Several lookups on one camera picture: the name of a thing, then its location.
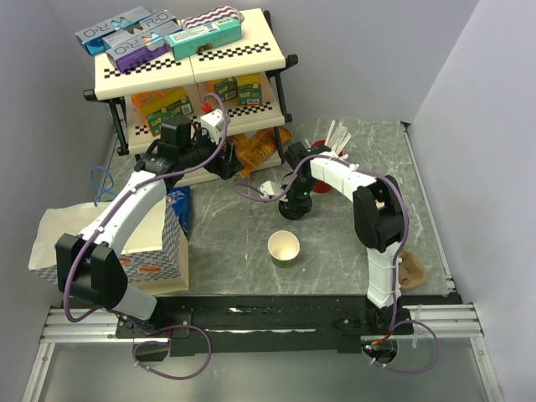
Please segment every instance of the gray floor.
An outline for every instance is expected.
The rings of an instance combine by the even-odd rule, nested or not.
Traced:
[[[433,358],[430,339],[399,341],[392,365],[417,369]],[[216,353],[195,379],[170,381],[133,368],[129,344],[58,344],[40,401],[349,402],[487,400],[469,339],[441,339],[441,358],[428,373],[370,367],[362,354],[335,351]],[[187,375],[206,355],[167,358],[164,373]]]
[[[306,119],[288,124],[294,138],[313,143],[325,138],[331,119]],[[444,269],[430,216],[405,140],[393,121],[343,120],[352,141],[345,150],[350,162],[395,177],[410,212],[406,248],[424,262],[427,282],[413,294],[446,294]],[[114,154],[111,173],[121,189],[134,166],[133,157]],[[279,182],[290,171],[284,165],[252,173],[255,186]],[[241,198],[229,181],[192,187],[193,229],[189,247],[191,294],[364,294],[368,285],[366,251],[353,229],[352,205],[336,191],[313,195],[313,209],[295,222],[282,218],[276,204]],[[290,230],[301,243],[291,269],[275,268],[266,242],[277,230]]]

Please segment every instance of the white paper cup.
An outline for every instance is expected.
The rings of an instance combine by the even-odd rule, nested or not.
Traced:
[[[300,242],[291,232],[280,230],[268,239],[268,251],[275,266],[289,268],[300,254]]]

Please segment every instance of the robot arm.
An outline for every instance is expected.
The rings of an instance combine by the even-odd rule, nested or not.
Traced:
[[[64,234],[58,240],[58,286],[62,292],[75,257],[97,230],[100,233],[89,245],[78,265],[70,288],[71,295],[149,321],[155,326],[162,322],[163,312],[158,308],[157,299],[128,284],[118,255],[121,255],[126,241],[149,210],[180,179],[177,176],[169,177],[168,173],[181,172],[206,161],[218,146],[223,124],[224,115],[220,110],[201,117],[201,127],[195,130],[193,138],[191,121],[184,116],[174,116],[162,124],[161,138],[147,149],[147,153],[136,165],[136,171],[108,208],[81,230],[78,236]],[[205,168],[221,178],[230,178],[243,166],[235,155],[234,144],[228,142]],[[140,183],[159,176],[162,179],[137,189]],[[130,197],[118,208],[118,204],[129,192],[132,192]],[[104,230],[102,222],[111,211],[115,213]]]
[[[393,283],[396,298],[400,296],[398,261],[393,259],[404,234],[401,207],[391,188],[373,176],[356,171],[357,165],[341,164],[338,156],[323,145],[306,149],[300,142],[288,147],[285,159],[291,166],[310,155],[324,155],[305,163],[286,196],[279,202],[279,211],[287,219],[300,219],[312,208],[312,191],[321,180],[353,203],[354,227],[368,255],[368,299],[378,308],[393,305]],[[394,178],[387,179],[398,187]],[[260,186],[266,197],[279,195],[283,189],[276,183]]]

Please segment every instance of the white wall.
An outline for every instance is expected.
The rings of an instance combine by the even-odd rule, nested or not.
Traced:
[[[28,271],[46,208],[89,201],[106,157],[106,109],[44,0],[0,1],[0,400],[23,397],[55,286]]]
[[[48,0],[76,52],[93,66],[74,32],[139,5],[132,0]],[[300,64],[283,76],[294,116],[413,121],[477,0],[234,0],[272,12],[284,54]],[[221,0],[143,3],[180,18]]]
[[[536,3],[481,0],[410,126],[456,284],[507,400],[536,381]]]

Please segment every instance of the blue chip bag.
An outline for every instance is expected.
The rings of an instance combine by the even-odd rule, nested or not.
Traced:
[[[172,188],[167,195],[171,199],[171,206],[178,216],[178,222],[183,228],[184,234],[188,236],[190,219],[192,218],[190,187]]]

